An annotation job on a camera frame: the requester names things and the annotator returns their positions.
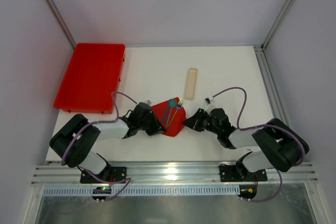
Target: white backdrop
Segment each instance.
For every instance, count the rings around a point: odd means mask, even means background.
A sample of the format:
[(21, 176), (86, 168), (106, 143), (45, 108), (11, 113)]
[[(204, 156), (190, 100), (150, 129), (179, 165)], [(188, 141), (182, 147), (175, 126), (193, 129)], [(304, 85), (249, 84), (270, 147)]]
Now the white backdrop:
[(267, 49), (291, 124), (310, 146), (330, 209), (336, 205), (336, 191), (330, 190), (336, 180), (335, 14), (336, 0), (296, 0)]
[(262, 44), (284, 0), (54, 0), (75, 41)]
[(0, 223), (18, 223), (72, 49), (44, 0), (0, 0)]

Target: red tray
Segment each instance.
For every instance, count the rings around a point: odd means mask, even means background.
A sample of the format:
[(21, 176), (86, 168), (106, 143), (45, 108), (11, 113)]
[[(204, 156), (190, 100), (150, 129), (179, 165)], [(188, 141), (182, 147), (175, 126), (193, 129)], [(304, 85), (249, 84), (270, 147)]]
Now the red tray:
[(124, 51), (123, 44), (78, 44), (54, 107), (68, 112), (111, 114), (111, 92), (118, 89)]
[[(177, 102), (179, 102), (179, 98), (175, 97), (174, 98)], [(164, 111), (166, 110), (166, 107), (168, 105), (169, 101), (165, 101), (165, 102), (161, 102), (157, 105), (152, 106), (152, 110), (154, 111), (157, 119), (159, 119), (159, 121), (161, 121)], [(166, 117), (165, 117), (165, 121), (163, 122), (163, 126), (166, 127), (166, 121), (168, 119), (168, 114), (169, 114), (169, 110), (167, 111)], [(176, 107), (173, 108), (172, 110), (172, 114), (171, 114), (171, 118), (173, 117), (174, 113), (176, 111)], [(178, 112), (176, 113), (176, 116), (172, 122), (172, 125), (170, 126), (170, 128), (167, 130), (167, 132), (163, 133), (163, 135), (166, 136), (177, 136), (179, 134), (179, 132), (184, 128), (184, 125), (182, 124), (182, 122), (184, 120), (186, 120), (187, 118), (185, 117), (185, 110), (182, 107), (180, 110), (178, 110)]]

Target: red cloth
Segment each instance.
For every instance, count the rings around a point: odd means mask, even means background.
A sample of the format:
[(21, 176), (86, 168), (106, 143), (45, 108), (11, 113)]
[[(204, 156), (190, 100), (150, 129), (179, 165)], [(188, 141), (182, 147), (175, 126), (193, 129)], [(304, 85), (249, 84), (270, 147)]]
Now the red cloth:
[[(178, 97), (174, 98), (177, 102), (180, 101), (180, 99)], [(154, 105), (152, 106), (152, 110), (154, 111), (157, 119), (159, 119), (159, 121), (162, 120), (162, 117), (163, 117), (163, 114), (164, 114), (164, 111), (166, 110), (166, 107), (168, 105), (168, 101), (165, 101), (165, 102), (161, 102), (157, 105)], [(169, 112), (170, 112), (170, 107), (168, 108), (168, 111), (166, 113), (166, 116), (165, 116), (165, 120), (164, 122), (162, 123), (162, 125), (166, 128), (166, 122), (167, 122), (167, 119), (168, 119), (168, 115), (169, 115)], [(175, 112), (176, 112), (177, 108), (174, 107), (172, 109), (172, 113), (170, 115), (170, 118), (169, 118), (169, 122), (172, 120)], [(167, 130), (167, 132), (163, 133), (163, 135), (166, 135), (166, 136), (176, 136), (184, 127), (184, 125), (182, 124), (182, 121), (186, 120), (187, 117), (185, 116), (185, 110), (184, 108), (182, 107), (180, 110), (178, 110), (178, 112), (176, 113), (176, 116), (174, 117), (174, 120), (172, 122), (172, 124), (170, 125), (169, 129)]]

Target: aluminum frame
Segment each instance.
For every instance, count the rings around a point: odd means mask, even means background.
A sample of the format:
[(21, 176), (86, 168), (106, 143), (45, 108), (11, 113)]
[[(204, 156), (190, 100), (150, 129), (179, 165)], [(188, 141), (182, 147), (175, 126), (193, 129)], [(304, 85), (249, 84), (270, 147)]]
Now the aluminum frame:
[[(110, 197), (118, 193), (123, 185), (113, 185)], [(94, 196), (96, 186), (48, 186), (43, 197), (90, 197)], [(239, 185), (161, 185), (161, 186), (135, 186), (129, 185), (118, 197), (167, 197), (167, 196), (209, 196), (209, 195), (239, 195)]]
[[(235, 162), (111, 162), (112, 166), (127, 167), (127, 177), (131, 185), (244, 185), (251, 182), (222, 183), (219, 177), (219, 165), (234, 165)], [(279, 183), (275, 169), (266, 170), (269, 181), (260, 184)], [(48, 162), (37, 166), (32, 186), (79, 185), (81, 171), (76, 168), (61, 166), (59, 162)], [(313, 166), (304, 162), (282, 173), (283, 183), (317, 183)]]
[[(257, 61), (263, 78), (268, 100), (274, 116), (280, 118), (285, 123), (289, 123), (284, 103), (281, 101), (276, 83), (273, 78), (272, 70), (267, 59), (265, 49), (277, 32), (282, 21), (289, 12), (295, 0), (286, 0), (282, 5), (265, 41), (262, 45), (255, 47)], [(53, 0), (46, 0), (53, 15), (63, 30), (72, 48), (76, 47), (76, 42), (62, 18), (57, 6)], [(219, 178), (219, 164), (232, 164), (232, 162), (114, 162), (114, 165), (128, 167), (128, 176), (132, 177), (133, 186), (136, 185), (225, 185), (225, 184), (250, 184), (250, 183), (221, 183)], [(38, 208), (41, 201), (41, 195), (45, 186), (83, 186), (79, 184), (80, 171), (68, 167), (61, 167), (58, 162), (48, 162), (44, 166), (37, 166), (32, 186), (30, 188), (30, 201), (25, 211), (26, 223), (34, 223), (37, 217)], [(260, 184), (277, 184), (279, 183), (278, 174), (274, 169), (268, 169), (267, 175), (269, 181), (260, 182)], [(318, 223), (331, 223), (326, 215), (325, 200), (321, 196), (322, 189), (318, 184), (317, 176), (311, 163), (305, 162), (299, 167), (293, 167), (289, 172), (282, 174), (284, 183), (305, 183), (310, 202)]]

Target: purple cable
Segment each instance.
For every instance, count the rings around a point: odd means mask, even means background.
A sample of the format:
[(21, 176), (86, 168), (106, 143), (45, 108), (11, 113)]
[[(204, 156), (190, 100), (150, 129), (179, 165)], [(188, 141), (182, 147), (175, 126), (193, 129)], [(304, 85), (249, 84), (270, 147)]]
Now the purple cable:
[(109, 185), (114, 185), (114, 184), (119, 184), (119, 183), (123, 183), (123, 182), (126, 182), (126, 184), (119, 190), (119, 192), (117, 192), (115, 195), (107, 198), (105, 201), (109, 201), (109, 200), (112, 200), (112, 199), (115, 199), (119, 194), (122, 193), (122, 191), (125, 190), (125, 188), (128, 186), (128, 184), (131, 182), (131, 178), (126, 178), (126, 179), (123, 179), (123, 180), (120, 180), (120, 181), (115, 181), (115, 182), (109, 182), (109, 181), (104, 181), (100, 178), (98, 178), (95, 174), (93, 174), (91, 171), (89, 170), (86, 170), (84, 169), (88, 174), (90, 174), (90, 176), (92, 176), (92, 178), (94, 178), (96, 181), (99, 181), (99, 182), (102, 182), (102, 183), (105, 183), (105, 184), (109, 184)]
[(73, 146), (73, 144), (75, 143), (75, 141), (77, 140), (77, 138), (79, 137), (79, 135), (89, 126), (91, 125), (94, 125), (94, 124), (98, 124), (98, 123), (115, 123), (118, 119), (119, 119), (119, 110), (118, 110), (118, 107), (117, 107), (117, 104), (116, 104), (116, 100), (114, 98), (114, 94), (122, 94), (123, 96), (127, 97), (128, 99), (130, 99), (132, 102), (134, 102), (135, 104), (137, 104), (136, 101), (134, 101), (132, 98), (130, 98), (128, 95), (122, 93), (122, 92), (119, 92), (119, 91), (114, 91), (112, 92), (112, 102), (114, 104), (114, 106), (116, 107), (116, 112), (117, 112), (117, 117), (115, 120), (101, 120), (101, 121), (94, 121), (94, 122), (91, 122), (91, 123), (88, 123), (86, 125), (83, 126), (83, 128), (81, 128), (76, 136), (73, 137), (73, 139), (71, 140), (70, 144), (68, 145), (68, 147), (66, 148), (63, 156), (62, 156), (62, 161), (61, 161), (61, 165), (64, 166), (65, 165), (65, 159), (67, 158), (67, 155), (71, 149), (71, 147)]
[[(97, 181), (99, 181), (99, 182), (102, 182), (102, 183), (105, 183), (105, 184), (110, 184), (110, 185), (113, 185), (113, 184), (118, 184), (118, 183), (122, 183), (122, 182), (126, 182), (126, 184), (115, 194), (115, 195), (113, 195), (113, 196), (111, 196), (111, 197), (109, 197), (109, 198), (107, 198), (107, 199), (105, 199), (105, 201), (109, 201), (109, 200), (113, 200), (113, 199), (115, 199), (119, 194), (121, 194), (124, 190), (125, 190), (125, 188), (128, 186), (128, 184), (131, 182), (131, 178), (126, 178), (126, 179), (123, 179), (123, 180), (121, 180), (121, 181), (116, 181), (116, 182), (108, 182), (108, 181), (104, 181), (104, 180), (101, 180), (101, 179), (99, 179), (97, 176), (95, 176), (92, 172), (90, 172), (89, 170), (86, 170), (85, 169), (85, 171), (88, 173), (88, 174), (90, 174), (95, 180), (97, 180)], [(81, 207), (79, 207), (79, 208), (77, 208), (76, 210), (74, 210), (74, 211), (71, 211), (71, 212), (57, 212), (57, 211), (55, 211), (55, 210), (53, 210), (53, 204), (49, 207), (49, 209), (48, 209), (48, 211), (46, 212), (46, 214), (45, 214), (45, 216), (44, 216), (44, 218), (43, 218), (43, 220), (42, 220), (42, 222), (41, 223), (45, 223), (45, 221), (46, 221), (46, 218), (47, 218), (47, 216), (48, 216), (48, 214), (49, 214), (49, 212), (50, 211), (53, 211), (53, 212), (55, 212), (55, 213), (57, 213), (57, 214), (59, 214), (59, 215), (72, 215), (72, 214), (74, 214), (75, 212), (77, 212), (77, 211), (79, 211), (79, 210), (82, 210), (83, 208), (85, 208), (85, 207), (87, 207), (88, 205), (90, 205), (90, 204), (92, 204), (92, 203), (94, 203), (95, 201), (91, 201), (91, 202), (88, 202), (88, 203), (86, 203), (86, 204), (84, 204), (83, 206), (81, 206)]]
[[(273, 128), (273, 129), (277, 129), (277, 130), (280, 130), (282, 132), (284, 132), (285, 134), (287, 134), (288, 136), (290, 136), (292, 139), (294, 139), (294, 141), (299, 145), (300, 147), (300, 150), (301, 150), (301, 159), (299, 162), (297, 162), (295, 164), (295, 166), (298, 166), (300, 164), (302, 164), (302, 162), (305, 160), (305, 156), (306, 156), (306, 153), (305, 153), (305, 149), (303, 148), (303, 145), (301, 144), (301, 142), (298, 140), (298, 138), (296, 136), (294, 136), (292, 133), (290, 133), (289, 131), (281, 128), (281, 127), (278, 127), (278, 126), (275, 126), (275, 125), (270, 125), (270, 124), (261, 124), (261, 125), (256, 125), (256, 126), (252, 126), (252, 127), (247, 127), (247, 128), (240, 128), (239, 126), (239, 121), (240, 121), (240, 117), (243, 113), (243, 110), (245, 108), (245, 105), (246, 105), (246, 102), (247, 102), (247, 92), (245, 89), (241, 88), (241, 87), (231, 87), (231, 88), (228, 88), (228, 89), (224, 89), (223, 91), (215, 94), (214, 96), (212, 96), (213, 98), (215, 98), (216, 96), (226, 92), (226, 91), (229, 91), (229, 90), (232, 90), (232, 89), (239, 89), (239, 90), (242, 90), (242, 92), (244, 93), (244, 102), (243, 102), (243, 105), (241, 106), (241, 110), (238, 114), (238, 118), (237, 118), (237, 128), (241, 131), (247, 131), (247, 130), (252, 130), (252, 129), (256, 129), (256, 128), (261, 128), (261, 127), (269, 127), (269, 128)], [(277, 190), (277, 192), (270, 198), (267, 198), (267, 199), (252, 199), (250, 200), (251, 202), (256, 202), (256, 203), (262, 203), (262, 202), (267, 202), (267, 201), (270, 201), (272, 199), (274, 199), (275, 197), (277, 197), (279, 194), (280, 194), (280, 191), (282, 189), (282, 176), (280, 174), (280, 171), (278, 171), (276, 169), (277, 173), (279, 174), (279, 178), (280, 178), (280, 185), (279, 185), (279, 189)]]
[(276, 171), (279, 174), (279, 178), (280, 178), (280, 185), (279, 185), (279, 189), (277, 190), (277, 192), (273, 196), (271, 196), (271, 197), (269, 197), (267, 199), (251, 199), (250, 202), (263, 203), (263, 202), (270, 201), (270, 200), (274, 199), (275, 197), (277, 197), (279, 195), (279, 193), (280, 193), (280, 191), (282, 189), (282, 176), (281, 176), (281, 174), (280, 174), (280, 172), (278, 170), (276, 170)]

